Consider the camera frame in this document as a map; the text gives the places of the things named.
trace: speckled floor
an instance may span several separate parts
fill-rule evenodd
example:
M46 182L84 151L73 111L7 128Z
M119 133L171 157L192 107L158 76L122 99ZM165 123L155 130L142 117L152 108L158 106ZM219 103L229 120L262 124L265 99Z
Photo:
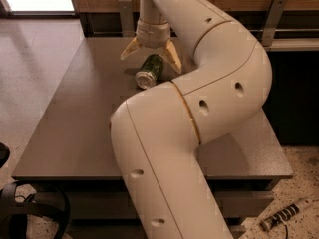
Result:
M0 188L12 181L12 170L82 39L77 20L0 20L0 141L11 149L0 169ZM242 239L285 238L283 225L265 233L258 224L298 198L319 198L319 146L285 146L284 151L294 177L275 187L275 200L258 218L244 222ZM319 201L287 223L289 238L317 239L318 224ZM52 238L55 229L50 221L30 217L28 237Z

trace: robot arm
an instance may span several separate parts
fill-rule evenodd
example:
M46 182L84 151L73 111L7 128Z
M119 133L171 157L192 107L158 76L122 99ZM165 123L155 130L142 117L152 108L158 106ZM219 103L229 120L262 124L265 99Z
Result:
M261 108L271 86L268 57L240 23L205 0L152 1L198 69L115 111L119 169L150 239L232 238L194 152Z

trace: black object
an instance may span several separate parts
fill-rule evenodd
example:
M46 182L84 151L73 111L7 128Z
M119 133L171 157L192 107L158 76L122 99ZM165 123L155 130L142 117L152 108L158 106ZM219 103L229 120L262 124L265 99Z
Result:
M6 163L10 156L10 149L0 142L0 168Z
M1 239L25 239L27 229L27 215L49 217L57 222L59 227L54 239L61 239L68 226L70 218L70 202L64 192L47 183L37 183L39 186L49 186L58 191L64 200L64 209L61 210L51 203L37 203L34 201L36 194L31 194L23 202L15 200L18 186L31 184L27 181L16 181L7 184L0 191L0 238Z

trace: can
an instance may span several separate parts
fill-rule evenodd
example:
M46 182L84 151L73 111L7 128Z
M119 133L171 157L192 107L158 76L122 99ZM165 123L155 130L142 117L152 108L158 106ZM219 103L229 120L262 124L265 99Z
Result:
M157 84L163 70L164 60L158 54L149 55L136 73L136 82L142 89L149 89Z

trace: can lid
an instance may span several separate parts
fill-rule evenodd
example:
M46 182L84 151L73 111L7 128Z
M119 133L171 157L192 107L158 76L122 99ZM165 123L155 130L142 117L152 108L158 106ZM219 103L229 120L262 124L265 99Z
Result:
M151 72L139 71L136 73L136 81L140 88L149 89L157 83L156 78Z

